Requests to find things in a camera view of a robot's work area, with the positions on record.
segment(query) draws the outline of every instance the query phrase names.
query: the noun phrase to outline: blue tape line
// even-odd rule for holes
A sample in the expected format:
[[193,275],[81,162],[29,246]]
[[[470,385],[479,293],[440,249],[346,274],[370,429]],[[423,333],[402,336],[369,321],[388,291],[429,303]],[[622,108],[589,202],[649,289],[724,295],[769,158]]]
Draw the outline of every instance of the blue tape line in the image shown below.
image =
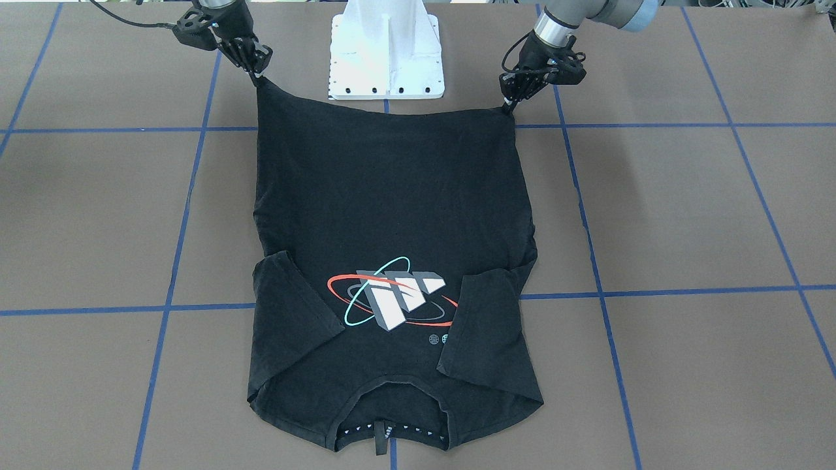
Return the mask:
[[836,284],[810,284],[802,285],[802,290],[836,290]]
[[389,468],[398,470],[398,440],[392,437],[389,444]]
[[41,68],[41,62],[43,62],[43,56],[47,53],[47,48],[49,47],[49,42],[52,41],[53,34],[55,34],[55,26],[58,24],[58,18],[61,16],[61,9],[64,7],[63,3],[59,3],[58,6],[55,8],[55,14],[53,15],[52,24],[49,25],[49,32],[47,33],[46,39],[43,41],[43,45],[41,46],[41,52],[38,54],[38,59],[35,60],[35,65],[32,67],[32,72],[29,74],[29,79],[26,81],[26,86],[23,87],[23,92],[20,94],[20,100],[18,100],[18,106],[14,109],[14,114],[12,115],[12,120],[8,123],[8,129],[3,135],[3,141],[0,142],[0,158],[3,157],[3,152],[6,150],[6,146],[8,145],[8,140],[12,137],[12,130],[14,130],[14,125],[17,124],[18,118],[20,117],[20,112],[23,110],[23,103],[26,102],[26,97],[29,95],[29,90],[32,88],[32,83],[35,81],[35,75],[38,74],[38,69]]
[[[802,290],[827,291],[836,290],[836,284],[802,285]],[[795,286],[753,286],[707,289],[656,289],[656,290],[614,290],[604,291],[604,297],[651,297],[661,295],[706,295],[706,294],[741,294],[759,292],[793,292]],[[523,294],[521,300],[550,300],[550,299],[595,299],[597,292],[566,292],[545,294]],[[165,305],[126,305],[115,307],[79,307],[67,309],[7,309],[0,310],[0,317],[33,316],[33,315],[62,315],[62,314],[129,314],[141,312],[161,312],[168,309],[171,312],[202,311],[202,310],[242,310],[254,309],[252,302],[233,304],[174,304]]]
[[151,413],[151,402],[154,400],[154,389],[156,387],[157,372],[160,369],[160,358],[162,357],[162,346],[166,340],[166,329],[168,328],[168,311],[162,313],[160,322],[160,333],[157,336],[157,346],[154,351],[154,363],[151,365],[151,375],[148,380],[148,391],[145,393],[145,406],[142,408],[142,422],[140,423],[140,435],[136,439],[136,450],[134,451],[133,470],[139,470],[142,460],[142,448],[145,445],[145,432],[148,430],[148,416]]
[[708,59],[706,59],[706,53],[702,50],[702,46],[700,45],[700,39],[696,36],[696,31],[694,30],[694,25],[691,24],[691,19],[688,18],[688,12],[685,11],[685,7],[680,7],[682,11],[682,16],[685,17],[685,23],[688,25],[688,30],[691,31],[691,37],[694,39],[694,44],[696,45],[696,51],[700,54],[700,59],[702,59],[702,65],[706,68],[706,72],[708,73],[708,78],[711,80],[711,85],[714,87],[714,93],[717,95],[717,99],[720,100],[720,106],[723,109],[723,114],[726,115],[726,120],[728,124],[731,125],[732,115],[729,114],[729,109],[726,106],[726,101],[723,99],[723,95],[720,93],[720,86],[717,84],[717,80],[714,78],[714,73],[711,72],[711,67],[708,66]]
[[836,127],[836,122],[736,122],[735,127]]
[[180,257],[183,251],[183,241],[186,238],[186,226],[189,221],[189,211],[191,207],[191,193],[195,187],[195,180],[197,178],[197,168],[201,162],[201,153],[203,152],[203,142],[206,139],[206,127],[209,123],[209,113],[212,111],[212,98],[215,94],[215,84],[217,83],[217,72],[221,66],[220,51],[215,55],[215,68],[212,71],[212,81],[209,84],[209,93],[206,96],[206,109],[203,111],[203,123],[201,125],[201,136],[197,141],[197,150],[195,151],[195,161],[191,168],[191,179],[189,180],[189,190],[186,194],[186,204],[183,207],[183,218],[180,225],[180,235],[177,238],[177,249],[174,253],[174,262],[171,265],[171,282],[168,287],[168,294],[166,295],[166,310],[163,311],[162,321],[160,322],[160,335],[157,338],[156,351],[154,353],[154,363],[151,367],[151,375],[148,380],[148,392],[145,395],[145,408],[142,411],[142,423],[140,424],[140,434],[136,439],[136,449],[134,451],[134,464],[132,470],[139,470],[142,461],[142,449],[145,446],[145,433],[148,430],[148,418],[151,411],[151,403],[154,400],[154,389],[156,387],[156,378],[160,370],[160,358],[162,357],[163,344],[166,341],[166,329],[168,327],[168,317],[171,311],[171,300],[174,298],[174,288],[177,282],[177,272],[180,267]]
[[580,210],[581,222],[586,231],[586,240],[589,245],[589,261],[592,263],[592,273],[595,276],[595,288],[598,290],[597,297],[601,306],[601,314],[604,317],[604,328],[607,332],[607,341],[609,342],[609,353],[613,360],[613,369],[615,371],[615,380],[619,386],[619,395],[621,397],[621,407],[624,410],[624,421],[627,424],[627,432],[630,435],[630,447],[633,450],[633,460],[635,462],[636,470],[641,470],[641,455],[639,454],[639,443],[635,437],[635,429],[633,427],[633,417],[630,413],[630,404],[627,401],[627,390],[624,387],[624,378],[621,374],[621,364],[619,362],[619,354],[615,347],[615,339],[613,338],[612,325],[609,322],[609,312],[607,311],[607,302],[604,297],[604,287],[601,284],[601,275],[598,270],[598,261],[595,258],[595,248],[592,243],[592,233],[589,231],[589,220],[586,217],[586,209],[584,208],[584,196],[581,194],[580,183],[578,181],[578,172],[575,169],[574,157],[572,154],[572,144],[569,141],[568,129],[566,126],[566,118],[563,114],[563,106],[560,103],[560,91],[556,85],[552,85],[554,91],[554,101],[558,107],[558,115],[560,123],[562,124],[561,131],[563,132],[563,142],[566,145],[566,156],[568,158],[569,170],[572,172],[572,183],[578,193],[578,209]]
[[828,345],[824,341],[824,336],[822,335],[821,329],[818,327],[818,322],[816,321],[816,317],[813,314],[813,310],[810,309],[810,304],[807,301],[807,295],[804,293],[804,289],[802,289],[801,281],[798,279],[798,274],[796,273],[795,267],[793,266],[793,261],[789,257],[787,247],[784,245],[783,239],[781,238],[781,233],[778,231],[775,219],[772,217],[772,212],[769,210],[769,206],[767,205],[767,200],[763,196],[763,191],[761,191],[761,187],[757,183],[757,177],[755,176],[755,171],[752,169],[752,163],[749,161],[749,155],[746,153],[746,149],[743,146],[743,142],[740,139],[740,135],[737,133],[737,126],[732,120],[732,115],[729,113],[728,107],[726,106],[726,101],[723,99],[720,87],[718,86],[717,81],[714,78],[714,73],[711,72],[711,66],[708,64],[708,59],[706,58],[706,55],[702,50],[702,46],[700,45],[700,39],[696,36],[696,30],[694,29],[693,24],[691,24],[691,19],[688,18],[688,12],[686,12],[684,7],[680,7],[680,10],[682,11],[682,16],[685,17],[688,29],[691,31],[691,37],[694,39],[696,50],[700,53],[702,64],[706,67],[708,77],[709,79],[711,79],[711,84],[714,86],[714,91],[717,94],[717,99],[720,100],[720,105],[722,106],[723,112],[726,113],[726,118],[728,119],[729,125],[731,126],[731,132],[734,135],[735,142],[737,143],[737,148],[740,150],[740,154],[743,157],[743,162],[746,164],[746,169],[749,172],[749,178],[752,180],[752,184],[755,187],[757,198],[761,201],[763,211],[767,215],[769,226],[772,228],[772,233],[775,235],[775,239],[778,242],[778,247],[781,248],[781,254],[784,257],[784,261],[787,263],[787,269],[789,269],[790,276],[792,276],[793,282],[795,283],[795,288],[798,290],[798,296],[801,298],[801,303],[804,306],[804,311],[807,313],[807,317],[810,320],[810,324],[812,325],[813,331],[816,334],[818,344],[822,348],[824,358],[830,366],[830,373],[833,375],[833,378],[836,379],[836,363],[833,362],[833,356],[830,354],[830,349],[828,349]]
[[567,292],[555,294],[523,294],[520,300],[541,300],[541,299],[597,299],[597,292]]
[[252,302],[245,304],[183,304],[172,305],[169,310],[172,312],[183,312],[193,310],[243,310],[255,309],[256,305]]
[[[384,112],[389,113],[389,104],[384,102]],[[767,128],[793,128],[793,127],[836,127],[836,122],[736,122],[735,127],[767,127]],[[634,122],[634,123],[587,123],[587,124],[566,124],[569,129],[616,129],[616,128],[644,128],[644,127],[729,127],[728,123],[713,122]],[[562,129],[561,124],[517,124],[517,129]],[[0,134],[99,134],[99,133],[151,133],[151,132],[252,132],[258,130],[254,125],[228,125],[202,127],[79,127],[79,128],[55,128],[55,129],[0,129]]]
[[81,127],[76,129],[15,129],[13,134],[108,134],[129,132],[200,132],[200,127]]
[[258,130],[258,127],[255,125],[244,125],[244,126],[225,126],[225,127],[207,127],[207,132],[243,132],[243,131],[252,131]]
[[36,315],[66,314],[129,314],[135,312],[161,312],[165,308],[165,305],[132,305],[126,307],[82,307],[77,309],[0,310],[0,317],[25,317]]
[[755,292],[794,292],[795,286],[729,287],[713,289],[657,289],[657,290],[615,290],[604,292],[604,297],[653,297],[660,295],[703,295],[703,294],[744,294]]

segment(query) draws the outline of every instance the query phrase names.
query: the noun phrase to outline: shirt sleeve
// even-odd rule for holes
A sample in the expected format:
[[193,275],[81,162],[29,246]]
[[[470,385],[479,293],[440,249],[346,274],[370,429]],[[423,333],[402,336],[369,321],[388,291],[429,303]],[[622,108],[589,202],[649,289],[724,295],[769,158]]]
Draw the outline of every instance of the shirt sleeve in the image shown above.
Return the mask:
[[521,279],[512,270],[464,276],[456,315],[436,367],[444,375],[543,402],[520,318]]
[[267,256],[252,273],[256,294],[247,400],[272,377],[345,327],[316,294],[288,255]]

